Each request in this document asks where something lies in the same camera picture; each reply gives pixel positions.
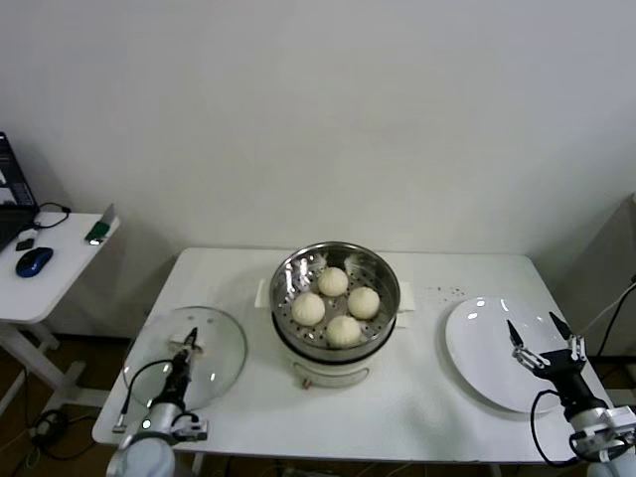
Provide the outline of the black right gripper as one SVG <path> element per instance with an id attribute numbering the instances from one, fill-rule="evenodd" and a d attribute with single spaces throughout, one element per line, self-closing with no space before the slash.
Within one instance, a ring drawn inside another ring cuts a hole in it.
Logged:
<path id="1" fill-rule="evenodd" d="M 507 320 L 513 358 L 530 372 L 538 371 L 540 379 L 551 382 L 564 408 L 602 407 L 602 400 L 592 393 L 581 375 L 587 363 L 585 338 L 575 335 L 553 312 L 550 312 L 550 317 L 566 347 L 539 356 L 525 346 L 513 323 Z"/>

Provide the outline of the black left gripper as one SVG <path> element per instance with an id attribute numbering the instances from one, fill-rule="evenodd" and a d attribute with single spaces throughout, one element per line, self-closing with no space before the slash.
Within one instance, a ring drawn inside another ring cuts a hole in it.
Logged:
<path id="1" fill-rule="evenodd" d="M 171 362 L 171 372 L 162 389 L 162 400 L 171 403 L 183 403 L 191 381 L 191 358 L 200 352 L 197 343 L 198 328 L 194 327 L 183 341 L 183 349 L 175 354 Z"/>

